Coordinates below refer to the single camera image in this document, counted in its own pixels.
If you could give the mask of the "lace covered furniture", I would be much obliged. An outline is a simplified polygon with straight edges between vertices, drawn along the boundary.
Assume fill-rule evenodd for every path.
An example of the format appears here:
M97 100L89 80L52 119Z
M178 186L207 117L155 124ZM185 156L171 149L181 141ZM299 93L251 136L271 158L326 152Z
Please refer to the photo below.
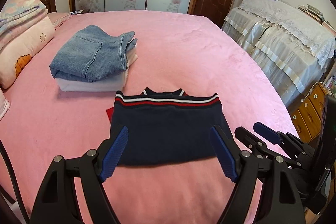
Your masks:
M279 0L243 0L222 30L261 68L285 106L321 79L334 56L335 37Z

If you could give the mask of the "dark wooden headboard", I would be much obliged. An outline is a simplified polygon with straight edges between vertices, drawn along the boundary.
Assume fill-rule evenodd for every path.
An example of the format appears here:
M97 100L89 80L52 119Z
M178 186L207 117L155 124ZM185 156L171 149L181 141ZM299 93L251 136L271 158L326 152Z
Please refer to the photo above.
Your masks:
M56 0L40 0L47 8L48 13L57 12Z

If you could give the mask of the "folded blue jeans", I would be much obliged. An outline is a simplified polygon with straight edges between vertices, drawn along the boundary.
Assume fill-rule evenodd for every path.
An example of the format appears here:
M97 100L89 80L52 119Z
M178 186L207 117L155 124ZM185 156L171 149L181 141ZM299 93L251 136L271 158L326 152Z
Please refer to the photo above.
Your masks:
M110 36L98 26L87 26L58 50L50 63L52 77L93 83L119 75L128 69L127 53L136 43L134 31Z

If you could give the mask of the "pink cartoon pillow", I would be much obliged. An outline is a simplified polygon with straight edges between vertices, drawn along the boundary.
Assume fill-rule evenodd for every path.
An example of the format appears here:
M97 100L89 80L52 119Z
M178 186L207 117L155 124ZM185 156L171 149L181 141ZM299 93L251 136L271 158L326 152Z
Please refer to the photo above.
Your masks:
M48 16L8 42L1 49L1 88L7 89L31 59L54 38L55 28Z

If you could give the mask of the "navy red varsity jacket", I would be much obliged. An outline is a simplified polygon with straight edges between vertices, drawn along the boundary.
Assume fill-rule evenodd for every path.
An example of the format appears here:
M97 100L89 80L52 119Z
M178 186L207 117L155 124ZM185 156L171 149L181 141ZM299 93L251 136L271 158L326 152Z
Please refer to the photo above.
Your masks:
M222 110L217 94L196 97L183 89L157 93L145 88L134 96L118 91L106 113L111 130L124 125L129 132L120 165L151 166L214 157L210 129L219 125L232 137Z

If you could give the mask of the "pink bed blanket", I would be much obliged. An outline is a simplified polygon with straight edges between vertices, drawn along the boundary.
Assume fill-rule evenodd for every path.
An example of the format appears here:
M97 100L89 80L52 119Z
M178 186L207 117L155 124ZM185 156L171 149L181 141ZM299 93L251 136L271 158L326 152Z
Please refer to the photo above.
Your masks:
M124 94L144 88L217 94L234 130L256 122L281 132L296 130L281 98L253 59L210 20L156 11L121 11L71 17L5 92L11 106L1 120L1 141L17 176L27 210L56 155L73 158L109 136L106 110L113 93L62 92L50 63L78 30L99 26L112 36L134 31L136 62ZM216 223L234 185L217 159L154 168L117 167L104 183L122 223Z

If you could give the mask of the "stack of books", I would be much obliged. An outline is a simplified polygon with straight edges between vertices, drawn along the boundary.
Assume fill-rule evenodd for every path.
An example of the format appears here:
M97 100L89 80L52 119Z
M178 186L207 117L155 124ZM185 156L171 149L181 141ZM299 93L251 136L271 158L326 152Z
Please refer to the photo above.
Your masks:
M320 25L323 25L325 28L327 28L329 31L335 34L335 28L325 19L323 13L313 7L312 5L307 4L305 5L299 5L297 8L313 18L315 21L317 21Z

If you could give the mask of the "folded white garment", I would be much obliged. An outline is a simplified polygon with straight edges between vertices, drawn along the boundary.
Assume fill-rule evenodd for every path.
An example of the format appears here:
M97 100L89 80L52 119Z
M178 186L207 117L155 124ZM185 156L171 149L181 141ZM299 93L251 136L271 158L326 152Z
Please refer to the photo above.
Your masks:
M56 82L63 92L116 92L125 86L128 72L129 69L119 75L93 83L64 79L56 79Z

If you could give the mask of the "folded floral quilt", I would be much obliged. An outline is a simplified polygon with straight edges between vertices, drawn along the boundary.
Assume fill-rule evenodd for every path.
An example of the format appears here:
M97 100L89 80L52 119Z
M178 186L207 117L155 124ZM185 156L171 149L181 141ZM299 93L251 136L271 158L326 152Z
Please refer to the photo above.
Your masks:
M48 13L40 0L12 0L1 11L1 49Z

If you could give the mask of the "folded beige garment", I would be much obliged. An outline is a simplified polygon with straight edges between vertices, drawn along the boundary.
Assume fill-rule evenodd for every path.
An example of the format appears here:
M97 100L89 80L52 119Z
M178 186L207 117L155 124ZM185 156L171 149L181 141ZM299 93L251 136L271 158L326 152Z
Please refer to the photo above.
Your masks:
M127 58L127 69L138 59L137 56L137 46L134 46L131 50L126 53Z

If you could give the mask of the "wooden drawer chest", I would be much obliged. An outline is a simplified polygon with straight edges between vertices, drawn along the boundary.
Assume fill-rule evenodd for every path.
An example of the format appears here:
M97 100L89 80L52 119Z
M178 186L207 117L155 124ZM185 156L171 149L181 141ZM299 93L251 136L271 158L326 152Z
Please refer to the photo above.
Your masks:
M322 125L324 99L327 94L330 92L324 83L315 83L306 97L301 100L299 107L290 115L299 138L305 143L318 138Z

